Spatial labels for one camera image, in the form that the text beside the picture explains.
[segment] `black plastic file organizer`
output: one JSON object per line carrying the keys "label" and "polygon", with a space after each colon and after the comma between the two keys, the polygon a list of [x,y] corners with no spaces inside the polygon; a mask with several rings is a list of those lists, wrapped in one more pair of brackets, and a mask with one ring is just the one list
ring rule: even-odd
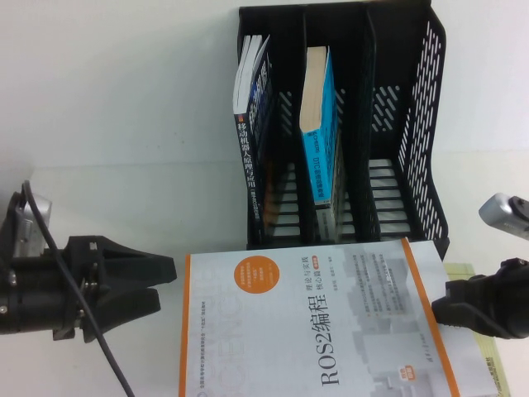
{"label": "black plastic file organizer", "polygon": [[[446,38],[430,2],[243,7],[239,54],[251,34],[272,40],[274,118],[278,130],[290,131],[292,147],[284,195],[290,207],[282,214],[293,217],[260,244],[249,220],[248,248],[318,243],[298,115],[307,46],[329,45],[347,173],[343,242],[433,240],[443,257],[448,226],[431,150]],[[286,228],[297,235],[282,236]]]}

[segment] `yellow paper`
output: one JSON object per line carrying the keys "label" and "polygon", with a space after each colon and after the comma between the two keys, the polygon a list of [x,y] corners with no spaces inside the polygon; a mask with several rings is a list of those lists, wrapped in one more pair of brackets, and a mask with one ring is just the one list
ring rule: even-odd
{"label": "yellow paper", "polygon": [[[470,264],[445,263],[444,265],[450,280],[467,280],[475,275],[474,267]],[[498,387],[498,397],[510,397],[511,393],[509,392],[505,371],[496,348],[496,342],[492,337],[485,337],[476,332],[474,332],[474,337],[479,344],[479,349],[496,383],[496,387]]]}

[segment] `black book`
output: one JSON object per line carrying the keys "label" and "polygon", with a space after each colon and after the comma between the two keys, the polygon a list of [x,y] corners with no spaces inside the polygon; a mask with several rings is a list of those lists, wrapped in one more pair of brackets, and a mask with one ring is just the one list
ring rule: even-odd
{"label": "black book", "polygon": [[268,139],[274,95],[269,37],[246,36],[233,89],[233,113],[245,172],[250,215],[259,242],[272,232],[278,201],[274,197],[279,164]]}

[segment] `orange stripe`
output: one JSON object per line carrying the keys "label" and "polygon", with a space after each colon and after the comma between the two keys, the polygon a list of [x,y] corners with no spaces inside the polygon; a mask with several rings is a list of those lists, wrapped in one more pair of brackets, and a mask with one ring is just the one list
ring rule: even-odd
{"label": "orange stripe", "polygon": [[188,372],[189,293],[191,291],[191,256],[185,258],[185,280],[183,281],[182,342],[180,343],[179,397],[185,397],[185,382]]}
{"label": "orange stripe", "polygon": [[443,365],[443,371],[445,372],[446,381],[448,382],[448,387],[450,388],[450,393],[452,397],[460,397],[460,391],[457,387],[457,382],[455,381],[454,371],[452,370],[452,365],[446,354],[445,345],[441,338],[441,333],[439,332],[439,327],[437,326],[436,317],[431,310],[430,301],[428,300],[427,292],[424,289],[422,284],[421,276],[419,275],[419,269],[417,268],[417,263],[412,254],[412,248],[410,247],[407,239],[402,239],[404,253],[406,254],[407,263],[412,272],[413,281],[415,281],[415,286],[417,287],[417,292],[419,293],[419,298],[421,299],[422,309],[424,314],[427,316],[428,326],[430,327],[431,335],[433,336],[433,342],[436,344],[437,353],[441,359],[441,364]]}

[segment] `white table surface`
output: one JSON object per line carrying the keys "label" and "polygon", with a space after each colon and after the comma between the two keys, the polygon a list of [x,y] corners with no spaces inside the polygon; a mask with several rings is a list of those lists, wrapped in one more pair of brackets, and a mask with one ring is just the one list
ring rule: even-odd
{"label": "white table surface", "polygon": [[[529,259],[529,242],[486,226],[477,214],[498,191],[529,198],[526,158],[524,152],[434,156],[450,225],[446,261],[489,274],[507,258]],[[106,336],[137,396],[178,395],[185,254],[245,249],[240,162],[36,170],[31,181],[53,201],[50,229],[59,246],[70,235],[98,234],[174,258],[179,278],[158,288],[162,310]],[[527,395],[529,340],[498,346],[512,395]],[[80,334],[62,342],[52,342],[51,332],[2,336],[0,357],[0,395],[123,395],[98,344],[85,345]]]}

